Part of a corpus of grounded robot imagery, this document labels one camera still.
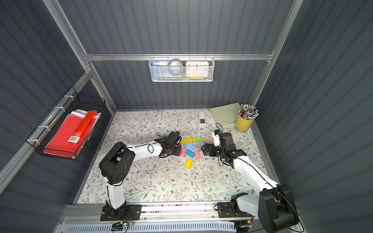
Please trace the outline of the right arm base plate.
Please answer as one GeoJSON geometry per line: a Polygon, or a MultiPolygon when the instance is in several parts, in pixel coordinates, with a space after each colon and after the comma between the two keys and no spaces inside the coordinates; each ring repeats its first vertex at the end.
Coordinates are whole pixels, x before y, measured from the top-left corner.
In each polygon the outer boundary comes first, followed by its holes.
{"type": "Polygon", "coordinates": [[[232,217],[248,217],[252,218],[253,215],[240,211],[234,204],[229,202],[220,202],[214,206],[214,209],[218,212],[220,218],[232,218],[232,217]]]}

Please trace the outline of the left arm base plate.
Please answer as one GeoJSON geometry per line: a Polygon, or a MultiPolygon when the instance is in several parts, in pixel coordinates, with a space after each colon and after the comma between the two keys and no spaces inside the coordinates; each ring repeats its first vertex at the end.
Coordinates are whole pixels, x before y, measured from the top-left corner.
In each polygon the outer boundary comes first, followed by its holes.
{"type": "Polygon", "coordinates": [[[100,221],[128,221],[139,220],[141,215],[141,205],[127,205],[113,209],[108,203],[102,208],[100,221]]]}

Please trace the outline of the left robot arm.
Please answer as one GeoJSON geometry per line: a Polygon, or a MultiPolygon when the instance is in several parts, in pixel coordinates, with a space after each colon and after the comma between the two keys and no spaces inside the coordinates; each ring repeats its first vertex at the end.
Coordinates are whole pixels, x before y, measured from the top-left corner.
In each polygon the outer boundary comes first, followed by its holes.
{"type": "Polygon", "coordinates": [[[167,136],[138,145],[116,143],[106,156],[100,161],[99,169],[106,180],[108,198],[106,203],[113,210],[124,207],[126,201],[123,194],[123,181],[129,173],[132,164],[138,160],[170,155],[179,156],[182,147],[179,132],[170,132],[167,136]]]}

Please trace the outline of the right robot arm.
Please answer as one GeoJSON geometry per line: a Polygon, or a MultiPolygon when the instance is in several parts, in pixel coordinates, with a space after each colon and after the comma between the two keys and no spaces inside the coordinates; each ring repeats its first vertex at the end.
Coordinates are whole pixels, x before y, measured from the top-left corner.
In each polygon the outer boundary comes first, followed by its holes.
{"type": "Polygon", "coordinates": [[[276,233],[299,224],[293,193],[285,184],[278,184],[260,171],[242,149],[237,149],[230,133],[215,130],[214,142],[204,144],[206,156],[217,157],[224,165],[238,171],[249,181],[256,197],[243,192],[231,197],[229,202],[217,203],[220,218],[258,218],[267,233],[276,233]]]}

